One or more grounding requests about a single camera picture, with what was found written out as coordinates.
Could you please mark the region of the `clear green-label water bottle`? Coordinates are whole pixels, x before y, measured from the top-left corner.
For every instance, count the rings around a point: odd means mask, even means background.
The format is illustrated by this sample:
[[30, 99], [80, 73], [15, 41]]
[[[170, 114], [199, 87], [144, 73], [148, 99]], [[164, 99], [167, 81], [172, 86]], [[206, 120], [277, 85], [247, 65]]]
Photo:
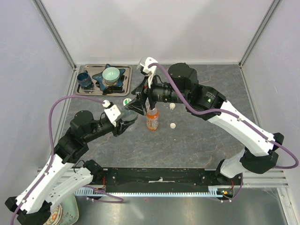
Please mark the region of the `clear green-label water bottle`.
[[125, 122], [131, 122], [135, 121], [138, 118], [138, 114], [132, 110], [127, 109], [127, 105], [132, 101], [130, 98], [125, 98], [123, 100], [123, 106], [124, 106], [124, 115], [122, 117], [123, 121]]

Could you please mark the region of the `cream bottle cap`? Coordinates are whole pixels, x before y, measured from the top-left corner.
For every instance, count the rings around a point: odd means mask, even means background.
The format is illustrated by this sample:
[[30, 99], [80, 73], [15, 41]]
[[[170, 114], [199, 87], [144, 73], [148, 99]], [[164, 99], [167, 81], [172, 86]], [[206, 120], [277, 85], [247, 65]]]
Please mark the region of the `cream bottle cap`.
[[171, 124], [170, 124], [170, 128], [171, 128], [171, 129], [175, 129], [175, 128], [176, 128], [176, 124], [175, 124], [175, 123], [171, 123]]

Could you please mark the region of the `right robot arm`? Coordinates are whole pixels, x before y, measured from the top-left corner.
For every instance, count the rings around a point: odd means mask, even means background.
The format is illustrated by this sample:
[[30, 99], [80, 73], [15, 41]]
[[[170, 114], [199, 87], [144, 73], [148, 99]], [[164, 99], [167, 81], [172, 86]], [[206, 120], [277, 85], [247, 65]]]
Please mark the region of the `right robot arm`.
[[217, 183], [226, 184], [245, 171], [263, 174], [276, 166], [277, 144], [282, 144], [284, 136], [261, 129], [215, 88], [201, 85], [195, 69], [186, 63], [173, 64], [167, 71], [170, 82], [162, 82], [155, 74], [154, 61], [140, 62], [137, 68], [144, 79], [132, 91], [135, 99], [127, 109], [145, 115], [146, 102], [150, 109], [156, 102], [183, 103], [189, 113], [222, 128], [245, 146], [238, 154], [220, 161], [214, 176]]

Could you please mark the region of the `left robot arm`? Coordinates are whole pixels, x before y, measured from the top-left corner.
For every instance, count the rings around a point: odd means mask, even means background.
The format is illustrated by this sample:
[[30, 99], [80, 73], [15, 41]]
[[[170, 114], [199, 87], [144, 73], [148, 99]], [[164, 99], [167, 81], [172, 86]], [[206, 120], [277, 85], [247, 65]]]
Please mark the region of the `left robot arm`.
[[85, 185], [102, 181], [103, 168], [89, 160], [69, 179], [57, 184], [62, 175], [88, 151], [89, 142], [108, 133], [119, 136], [137, 120], [137, 113], [121, 111], [115, 105], [106, 109], [104, 114], [99, 120], [86, 110], [74, 116], [38, 176], [20, 195], [6, 200], [5, 205], [13, 212], [13, 219], [22, 225], [42, 225], [67, 196]]

